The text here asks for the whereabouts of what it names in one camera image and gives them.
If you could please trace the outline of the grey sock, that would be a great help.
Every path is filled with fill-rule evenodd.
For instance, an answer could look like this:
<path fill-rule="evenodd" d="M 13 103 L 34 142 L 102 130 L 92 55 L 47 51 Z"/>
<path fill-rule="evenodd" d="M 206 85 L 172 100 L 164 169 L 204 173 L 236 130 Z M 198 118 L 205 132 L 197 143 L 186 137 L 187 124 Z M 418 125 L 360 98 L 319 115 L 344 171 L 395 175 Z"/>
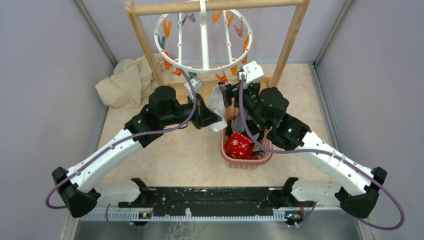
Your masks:
<path fill-rule="evenodd" d="M 244 120 L 241 115 L 238 115 L 231 122 L 231 129 L 233 133 L 243 133 L 245 131 Z"/>

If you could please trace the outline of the pink plastic laundry basket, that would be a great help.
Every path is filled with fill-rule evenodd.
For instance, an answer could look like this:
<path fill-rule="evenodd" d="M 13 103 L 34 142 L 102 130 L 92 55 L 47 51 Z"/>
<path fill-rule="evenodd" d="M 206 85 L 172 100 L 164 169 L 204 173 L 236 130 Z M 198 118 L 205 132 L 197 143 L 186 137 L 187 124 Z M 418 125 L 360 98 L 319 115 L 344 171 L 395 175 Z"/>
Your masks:
<path fill-rule="evenodd" d="M 226 108 L 224 120 L 227 127 L 221 131 L 220 153 L 229 167 L 255 169 L 269 162 L 273 154 L 255 144 L 245 131 L 234 130 L 241 120 L 239 109 L 233 105 Z"/>

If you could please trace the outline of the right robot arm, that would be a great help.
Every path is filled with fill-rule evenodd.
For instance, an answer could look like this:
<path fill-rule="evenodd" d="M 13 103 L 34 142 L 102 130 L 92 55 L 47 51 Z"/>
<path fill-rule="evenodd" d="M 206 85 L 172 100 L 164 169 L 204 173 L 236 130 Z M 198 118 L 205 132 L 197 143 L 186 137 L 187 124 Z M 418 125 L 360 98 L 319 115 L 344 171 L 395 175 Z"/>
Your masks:
<path fill-rule="evenodd" d="M 306 159 L 333 179 L 308 181 L 290 177 L 281 193 L 283 203 L 325 203 L 339 206 L 354 217 L 367 218 L 377 203 L 379 186 L 387 172 L 381 167 L 361 166 L 325 143 L 307 124 L 287 113 L 289 101 L 276 87 L 260 87 L 260 83 L 244 87 L 245 116 L 259 130 L 268 131 L 266 138 L 275 147 Z"/>

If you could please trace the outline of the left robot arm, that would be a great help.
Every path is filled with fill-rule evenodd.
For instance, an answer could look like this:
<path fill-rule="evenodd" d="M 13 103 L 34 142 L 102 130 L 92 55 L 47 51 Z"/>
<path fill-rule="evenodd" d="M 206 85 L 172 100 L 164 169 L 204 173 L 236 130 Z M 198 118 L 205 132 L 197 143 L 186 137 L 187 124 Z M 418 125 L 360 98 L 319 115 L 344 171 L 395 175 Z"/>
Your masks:
<path fill-rule="evenodd" d="M 179 104 L 176 91 L 160 86 L 148 98 L 139 114 L 106 145 L 79 164 L 52 172 L 56 190 L 74 218 L 90 213 L 95 207 L 149 208 L 152 195 L 146 184 L 132 178 L 124 183 L 99 184 L 98 181 L 129 156 L 145 149 L 168 132 L 167 126 L 192 122 L 202 129 L 220 122 L 222 117 L 208 108 L 200 94 Z"/>

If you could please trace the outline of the lilac plastic clip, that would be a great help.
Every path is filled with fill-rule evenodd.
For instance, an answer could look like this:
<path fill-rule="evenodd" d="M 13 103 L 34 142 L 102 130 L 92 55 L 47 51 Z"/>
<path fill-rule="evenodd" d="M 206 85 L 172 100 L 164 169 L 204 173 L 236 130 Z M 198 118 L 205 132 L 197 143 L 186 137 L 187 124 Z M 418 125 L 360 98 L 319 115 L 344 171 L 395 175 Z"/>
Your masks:
<path fill-rule="evenodd" d="M 194 12 L 191 12 L 191 13 L 187 13 L 187 12 L 185 12 L 184 14 L 185 14 L 185 16 L 186 16 L 188 19 L 190 19 L 193 23 L 195 23 L 195 22 L 196 22 L 196 17 L 195 17 Z"/>

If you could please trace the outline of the white sock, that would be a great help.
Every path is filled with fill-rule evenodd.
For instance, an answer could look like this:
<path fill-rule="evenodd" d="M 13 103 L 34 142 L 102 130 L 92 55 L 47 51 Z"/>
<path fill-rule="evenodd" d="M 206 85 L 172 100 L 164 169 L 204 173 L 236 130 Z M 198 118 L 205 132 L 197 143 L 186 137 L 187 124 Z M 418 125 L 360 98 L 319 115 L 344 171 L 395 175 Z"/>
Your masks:
<path fill-rule="evenodd" d="M 214 132 L 219 132 L 224 130 L 228 124 L 225 119 L 225 104 L 224 104 L 224 97 L 222 90 L 224 89 L 224 84 L 217 84 L 213 91 L 211 92 L 211 95 L 209 97 L 209 103 L 208 107 L 219 117 L 221 117 L 221 120 L 213 123 L 210 125 L 210 128 Z"/>

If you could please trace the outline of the red snowflake sock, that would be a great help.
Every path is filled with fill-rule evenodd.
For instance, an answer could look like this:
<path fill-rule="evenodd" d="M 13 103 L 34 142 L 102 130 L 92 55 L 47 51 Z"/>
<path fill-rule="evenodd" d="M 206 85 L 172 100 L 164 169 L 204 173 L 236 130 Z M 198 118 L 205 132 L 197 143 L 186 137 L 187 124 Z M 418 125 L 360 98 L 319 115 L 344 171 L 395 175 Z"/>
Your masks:
<path fill-rule="evenodd" d="M 252 157 L 253 149 L 253 141 L 238 132 L 234 132 L 224 144 L 225 153 L 233 159 L 249 160 Z"/>

